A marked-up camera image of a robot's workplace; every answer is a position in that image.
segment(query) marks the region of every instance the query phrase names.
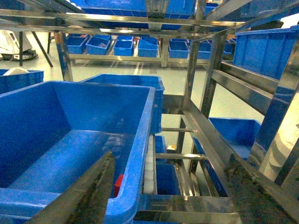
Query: red object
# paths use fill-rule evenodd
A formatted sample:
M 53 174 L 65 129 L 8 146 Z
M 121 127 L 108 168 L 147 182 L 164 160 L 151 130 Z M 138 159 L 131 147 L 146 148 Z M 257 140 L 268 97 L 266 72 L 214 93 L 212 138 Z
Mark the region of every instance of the red object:
M 123 174 L 121 174 L 118 178 L 117 181 L 114 184 L 114 197 L 118 196 L 118 192 L 120 191 L 121 188 L 121 182 L 123 179 Z

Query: floor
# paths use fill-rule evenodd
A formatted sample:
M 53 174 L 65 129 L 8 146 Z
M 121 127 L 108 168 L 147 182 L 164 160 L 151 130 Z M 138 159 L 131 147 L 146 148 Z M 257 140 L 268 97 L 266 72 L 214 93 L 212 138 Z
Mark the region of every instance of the floor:
M 47 46 L 47 33 L 37 33 L 44 48 Z M 41 50 L 39 49 L 35 39 L 30 32 L 27 33 L 30 43 L 38 53 L 38 58 L 31 61 L 25 61 L 23 68 L 28 70 L 43 70 L 44 81 L 62 80 L 57 49 L 55 42 L 51 43 L 49 58 L 51 59 L 54 68 L 50 68 Z M 98 75 L 98 74 L 134 74 L 134 75 L 154 75 L 162 78 L 165 86 L 165 94 L 182 95 L 185 87 L 185 79 L 187 75 L 186 65 L 169 64 L 167 68 L 161 68 L 158 63 L 128 63 L 128 62 L 103 62 L 103 61 L 88 61 L 76 60 L 71 62 L 72 72 L 75 81 Z M 0 68 L 10 69 L 19 67 L 19 62 L 0 61 Z M 192 101 L 199 106 L 201 94 L 203 90 L 203 82 L 205 79 L 205 70 L 201 66 L 198 67 L 195 73 L 195 80 L 192 92 Z M 252 109 L 249 105 L 237 98 L 235 95 L 217 85 L 212 109 L 211 117 L 227 117 L 227 118 L 242 118 L 256 119 L 260 123 L 263 121 L 263 115 Z M 163 115 L 162 127 L 178 127 L 179 115 Z M 161 133 L 165 136 L 167 145 L 176 145 L 177 133 Z M 189 135 L 186 135 L 184 151 L 187 153 L 191 149 L 192 140 Z

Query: white machine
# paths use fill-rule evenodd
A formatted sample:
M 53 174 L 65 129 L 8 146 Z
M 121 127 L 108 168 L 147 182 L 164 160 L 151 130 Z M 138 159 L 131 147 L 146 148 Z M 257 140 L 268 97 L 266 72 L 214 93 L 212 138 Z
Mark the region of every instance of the white machine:
M 23 60 L 29 60 L 37 57 L 35 50 L 32 50 L 32 46 L 26 37 L 23 35 Z M 14 33 L 9 30 L 0 30 L 0 58 L 2 60 L 14 60 L 20 59 L 20 43 L 19 33 Z

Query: blue plastic bin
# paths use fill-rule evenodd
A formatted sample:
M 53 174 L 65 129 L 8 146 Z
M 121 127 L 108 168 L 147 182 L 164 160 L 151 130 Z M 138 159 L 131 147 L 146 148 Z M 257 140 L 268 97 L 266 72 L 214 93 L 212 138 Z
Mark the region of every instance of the blue plastic bin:
M 139 57 L 157 57 L 158 40 L 153 37 L 142 37 L 138 43 Z
M 133 56 L 133 53 L 134 53 L 133 41 L 116 41 L 114 45 L 114 55 Z
M 3 76 L 8 69 L 0 69 L 0 94 L 43 82 L 43 71 Z
M 109 41 L 112 40 L 111 35 L 99 35 L 99 34 L 97 34 L 97 35 L 94 35 L 94 37 L 97 37 L 97 38 L 100 38 L 100 39 L 109 40 Z
M 280 79 L 298 38 L 298 26 L 236 33 L 234 65 Z
M 169 41 L 169 57 L 188 58 L 189 51 L 186 42 Z
M 121 84 L 121 85 L 138 85 L 151 86 L 156 89 L 155 106 L 153 111 L 153 118 L 151 124 L 151 133 L 160 133 L 162 106 L 163 106 L 163 92 L 165 90 L 162 79 L 157 76 L 136 76 L 136 75 L 114 75 L 101 74 L 89 79 L 85 79 L 85 83 L 102 83 L 102 84 Z
M 89 34 L 69 34 L 68 37 L 85 37 L 85 38 L 90 38 Z
M 205 11 L 205 15 L 208 14 L 209 12 L 213 11 L 213 9 L 215 9 L 218 6 L 217 3 L 210 3 L 207 2 L 206 3 L 206 11 Z
M 133 36 L 118 36 L 117 40 L 118 41 L 133 41 L 134 37 Z
M 231 55 L 233 53 L 233 44 L 232 42 L 226 40 L 224 45 L 224 54 Z
M 251 119 L 210 118 L 210 121 L 237 154 L 247 160 L 261 124 Z
M 106 55 L 111 45 L 110 40 L 92 37 L 86 43 L 86 51 L 90 55 Z
M 67 49 L 70 54 L 83 54 L 86 48 L 87 37 L 70 36 L 66 39 Z
M 155 135 L 156 153 L 167 153 L 165 138 L 162 135 Z M 156 159 L 157 162 L 167 162 L 167 159 Z
M 198 59 L 209 59 L 211 54 L 211 43 L 209 41 L 201 41 L 199 44 Z
M 90 14 L 146 17 L 145 0 L 72 0 L 82 10 Z M 170 0 L 165 18 L 188 19 L 195 13 L 196 0 Z M 104 22 L 107 27 L 148 28 L 146 23 Z M 179 29 L 181 26 L 163 25 L 162 29 Z
M 0 95 L 0 216 L 30 219 L 110 150 L 114 182 L 124 177 L 104 223 L 132 223 L 154 96 L 151 87 L 75 82 Z

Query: metal guide rail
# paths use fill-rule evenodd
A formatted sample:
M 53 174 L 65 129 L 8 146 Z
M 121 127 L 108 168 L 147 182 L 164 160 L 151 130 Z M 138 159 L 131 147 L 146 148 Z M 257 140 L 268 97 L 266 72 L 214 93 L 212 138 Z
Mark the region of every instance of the metal guide rail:
M 26 4 L 39 1 L 20 0 Z M 60 7 L 62 1 L 55 0 Z M 258 224 L 258 223 L 299 223 L 298 162 L 299 133 L 299 40 L 291 53 L 288 64 L 280 80 L 268 78 L 241 69 L 230 62 L 222 61 L 222 53 L 227 33 L 238 29 L 262 24 L 269 18 L 284 13 L 294 14 L 299 6 L 297 1 L 289 1 L 264 13 L 252 15 L 250 19 L 237 17 L 235 21 L 221 21 L 234 15 L 254 0 L 225 1 L 204 17 L 205 1 L 198 1 L 197 12 L 189 19 L 165 19 L 167 0 L 147 0 L 149 17 L 127 17 L 83 14 L 73 11 L 48 10 L 32 12 L 0 9 L 0 27 L 18 31 L 52 31 L 61 63 L 63 78 L 73 81 L 70 59 L 116 60 L 113 55 L 89 56 L 69 55 L 65 44 L 65 33 L 133 35 L 164 38 L 197 39 L 191 44 L 187 79 L 184 95 L 165 95 L 163 113 L 181 115 L 179 128 L 165 128 L 164 131 L 178 132 L 177 149 L 173 154 L 156 154 L 156 158 L 167 159 L 173 164 L 178 177 L 180 196 L 142 195 L 149 204 L 140 207 L 135 220 L 164 221 L 206 224 Z M 102 22 L 147 23 L 149 29 L 131 30 L 106 28 Z M 178 31 L 161 30 L 162 24 L 181 25 Z M 206 63 L 197 60 L 201 40 L 213 39 L 211 55 L 206 66 L 203 97 L 198 108 L 191 101 L 196 65 Z M 162 63 L 165 67 L 169 59 L 167 44 L 159 47 L 159 57 L 141 58 L 142 61 Z M 138 61 L 136 57 L 118 57 L 119 60 Z M 258 138 L 252 147 L 248 162 L 240 158 L 232 146 L 224 140 L 208 120 L 216 85 L 220 84 L 244 102 L 265 115 Z M 287 89 L 290 101 L 281 110 L 277 99 L 281 89 Z M 271 124 L 278 122 L 272 136 Z M 191 154 L 182 154 L 185 133 L 193 139 Z M 269 150 L 261 148 L 263 141 L 271 140 Z M 183 160 L 188 160 L 186 168 Z

